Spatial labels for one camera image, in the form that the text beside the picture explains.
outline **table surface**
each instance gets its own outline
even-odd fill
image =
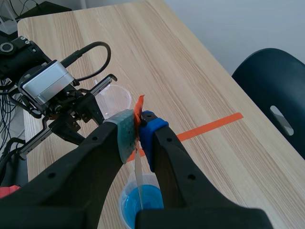
[[[144,109],[167,120],[176,134],[240,112],[242,119],[185,140],[184,147],[231,201],[263,209],[274,228],[305,227],[305,161],[163,1],[27,18],[18,31],[58,60],[91,42],[107,42],[111,62],[94,79],[116,75],[115,84],[130,91],[132,107],[146,94]],[[92,50],[69,71],[76,78],[88,75],[105,55],[102,47]],[[82,87],[92,88],[94,79]],[[29,140],[42,126],[26,112],[24,118]],[[81,126],[84,136],[96,128],[93,122]],[[74,148],[55,135],[47,138],[28,154],[29,179]],[[142,163],[148,172],[145,157]],[[116,176],[99,228],[124,228],[118,198],[133,166],[128,162]]]

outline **plastic cup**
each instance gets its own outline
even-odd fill
[[[142,186],[143,208],[164,208],[157,177],[154,174],[143,174]],[[120,218],[128,229],[134,229],[135,217],[141,210],[138,186],[135,174],[131,173],[119,199]]]
[[[96,102],[104,119],[130,108],[132,97],[125,88],[118,85],[108,85],[95,96]]]

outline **chair backrest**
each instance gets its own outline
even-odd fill
[[[249,56],[232,77],[305,158],[305,65],[282,50],[263,49]],[[271,111],[272,106],[293,132],[280,124],[280,115]]]

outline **blue gripper pad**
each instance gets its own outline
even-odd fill
[[[115,123],[118,126],[118,147],[121,160],[126,164],[127,159],[135,149],[135,127],[133,110],[124,110],[104,120],[104,122]]]

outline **orange tape line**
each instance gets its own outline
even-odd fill
[[[242,118],[243,118],[243,115],[241,113],[235,113],[235,114],[229,115],[227,117],[218,119],[214,122],[207,123],[205,125],[197,127],[193,130],[185,131],[181,134],[178,134],[177,137],[182,142],[182,141],[185,141],[185,140],[190,139],[192,137],[196,137],[198,135],[206,133],[208,131],[217,129],[217,128],[223,126],[223,125],[227,125],[229,123],[235,122],[235,121],[237,121],[239,119],[242,119]],[[144,151],[142,149],[140,149],[140,156],[144,156],[144,155],[145,155]],[[134,160],[134,151],[131,154],[131,156],[128,158],[127,162],[132,161],[132,160]]]

